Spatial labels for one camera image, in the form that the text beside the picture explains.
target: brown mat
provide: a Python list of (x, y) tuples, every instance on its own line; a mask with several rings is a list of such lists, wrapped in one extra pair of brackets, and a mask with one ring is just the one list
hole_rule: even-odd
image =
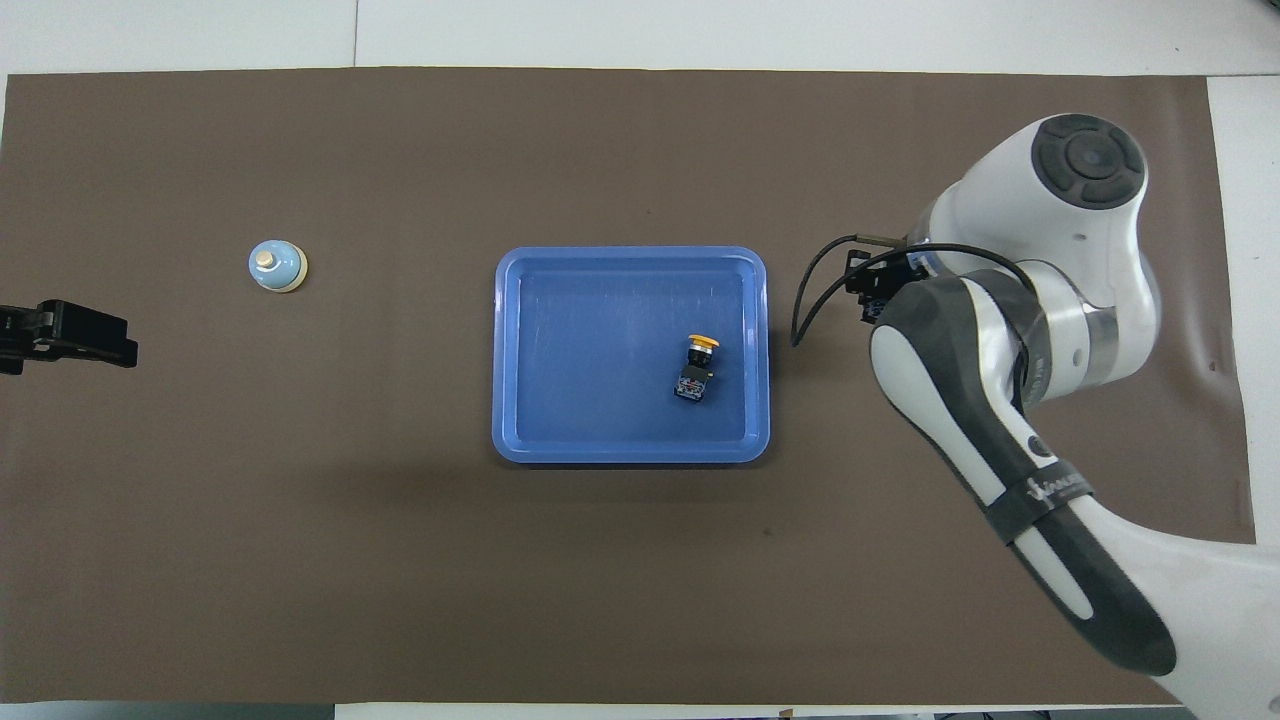
[[(1129, 128), (1165, 327), (1038, 409), (1103, 503), (1248, 541), (1201, 78), (334, 69), (14, 77), (6, 304), (122, 315), (141, 365), (0, 378), (5, 701), (1164, 701), (1076, 638), (879, 395), (809, 256), (900, 234), (1052, 113)], [(312, 275), (275, 296), (256, 242)], [(490, 445), (520, 245), (740, 243), (769, 270), (773, 443), (728, 469)], [(837, 272), (838, 260), (824, 275)]]

